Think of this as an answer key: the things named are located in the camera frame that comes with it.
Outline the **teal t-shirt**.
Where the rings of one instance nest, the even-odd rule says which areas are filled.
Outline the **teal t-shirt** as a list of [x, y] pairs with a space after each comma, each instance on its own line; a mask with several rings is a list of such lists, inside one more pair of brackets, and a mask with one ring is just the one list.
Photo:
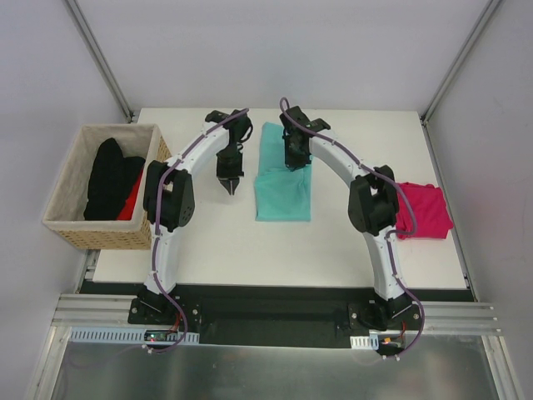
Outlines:
[[292, 171], [285, 165], [283, 127], [266, 122], [259, 143], [254, 182], [258, 222], [311, 221], [310, 165]]

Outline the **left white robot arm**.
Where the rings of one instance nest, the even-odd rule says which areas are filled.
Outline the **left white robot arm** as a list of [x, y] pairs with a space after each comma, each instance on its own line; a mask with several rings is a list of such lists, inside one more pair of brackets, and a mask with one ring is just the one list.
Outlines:
[[253, 133], [248, 110], [213, 110], [198, 136], [177, 155], [147, 167], [143, 208], [152, 235], [151, 266], [144, 286], [154, 298], [147, 314], [156, 323], [169, 323], [176, 314], [171, 292], [177, 285], [178, 249], [184, 227], [195, 212], [195, 176], [213, 159], [216, 177], [233, 196], [244, 177], [243, 143]]

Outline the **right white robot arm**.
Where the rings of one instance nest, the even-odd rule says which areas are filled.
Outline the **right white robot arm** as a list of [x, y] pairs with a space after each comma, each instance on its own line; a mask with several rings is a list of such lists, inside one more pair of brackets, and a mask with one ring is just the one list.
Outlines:
[[374, 300], [357, 313], [359, 323], [385, 331], [397, 326], [412, 305], [397, 260], [396, 216], [398, 185], [387, 165], [364, 165], [346, 146], [326, 135], [331, 126], [323, 119], [310, 120], [300, 107], [281, 111], [285, 164], [301, 169], [313, 158], [323, 161], [348, 187], [347, 214], [363, 235], [374, 276]]

